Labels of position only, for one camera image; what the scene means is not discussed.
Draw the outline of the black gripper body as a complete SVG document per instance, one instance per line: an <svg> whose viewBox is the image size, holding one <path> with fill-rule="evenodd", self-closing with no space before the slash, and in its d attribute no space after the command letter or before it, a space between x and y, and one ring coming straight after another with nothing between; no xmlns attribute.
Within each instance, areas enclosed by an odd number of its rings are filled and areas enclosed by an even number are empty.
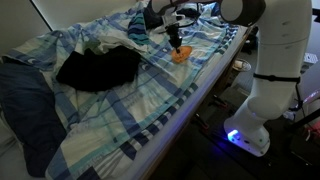
<svg viewBox="0 0 320 180"><path fill-rule="evenodd" d="M182 37L179 35L179 26L177 24L169 25L166 27L166 33L169 35L170 45L178 49L182 43Z"/></svg>

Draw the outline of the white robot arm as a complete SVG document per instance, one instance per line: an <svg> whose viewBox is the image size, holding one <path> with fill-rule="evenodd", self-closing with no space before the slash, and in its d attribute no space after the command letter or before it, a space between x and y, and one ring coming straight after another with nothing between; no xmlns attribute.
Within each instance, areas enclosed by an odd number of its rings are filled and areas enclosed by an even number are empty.
<svg viewBox="0 0 320 180"><path fill-rule="evenodd" d="M261 157L270 147L264 124L289 109L300 83L300 69L310 36L312 0L150 0L159 16L184 3L216 2L230 24L258 27L258 58L250 95L224 121L228 140Z"/></svg>

